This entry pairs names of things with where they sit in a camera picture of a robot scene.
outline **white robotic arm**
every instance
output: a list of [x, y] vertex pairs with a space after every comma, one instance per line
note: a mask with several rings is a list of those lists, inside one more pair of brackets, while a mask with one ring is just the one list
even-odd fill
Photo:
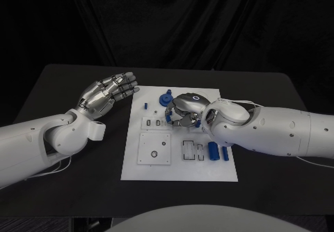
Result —
[[220, 146], [240, 145], [252, 151], [276, 156], [334, 158], [334, 116], [294, 109], [255, 107], [246, 110], [219, 98], [213, 103], [193, 93], [181, 94], [167, 106], [183, 119], [174, 126], [194, 126], [201, 120], [203, 131]]
[[[114, 102], [138, 92], [131, 72], [96, 81], [83, 91], [75, 109], [0, 128], [0, 188], [26, 179], [104, 138], [96, 122]], [[45, 142], [53, 147], [46, 151]]]

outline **black backdrop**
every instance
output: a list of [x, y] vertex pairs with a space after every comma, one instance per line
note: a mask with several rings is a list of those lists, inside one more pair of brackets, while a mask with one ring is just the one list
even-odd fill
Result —
[[49, 63], [282, 72], [308, 110], [334, 114], [332, 11], [332, 0], [1, 1], [1, 125]]

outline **table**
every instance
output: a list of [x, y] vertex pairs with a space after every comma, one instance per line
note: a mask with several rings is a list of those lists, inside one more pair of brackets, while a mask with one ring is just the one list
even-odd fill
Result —
[[[88, 85], [134, 72], [140, 85], [219, 88], [222, 97], [307, 110], [281, 73], [47, 65], [16, 123], [65, 113]], [[121, 181], [131, 97], [99, 118], [104, 140], [89, 141], [68, 169], [0, 190], [0, 217], [131, 217], [186, 204], [216, 204], [265, 214], [334, 214], [334, 170], [292, 157], [233, 146], [239, 182]], [[334, 161], [311, 158], [334, 166]]]

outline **circular hole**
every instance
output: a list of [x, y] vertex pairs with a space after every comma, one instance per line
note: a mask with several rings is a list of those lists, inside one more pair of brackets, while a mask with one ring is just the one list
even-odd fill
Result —
[[151, 156], [155, 158], [158, 156], [158, 153], [155, 151], [153, 151]]

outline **blue plastic part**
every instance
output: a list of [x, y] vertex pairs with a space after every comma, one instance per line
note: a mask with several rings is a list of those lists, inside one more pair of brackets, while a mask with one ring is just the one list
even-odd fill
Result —
[[227, 148], [223, 146], [223, 147], [222, 147], [222, 150], [223, 150], [223, 158], [224, 158], [224, 161], [229, 161]]
[[196, 127], [197, 128], [200, 127], [200, 120], [197, 120]]
[[171, 95], [171, 90], [168, 89], [165, 94], [163, 94], [158, 98], [160, 105], [167, 107], [171, 100], [173, 100], [173, 95]]
[[216, 142], [209, 142], [209, 156], [210, 156], [210, 160], [219, 160], [219, 150], [217, 150], [217, 143]]
[[170, 119], [170, 115], [165, 115], [165, 122], [170, 122], [171, 119]]

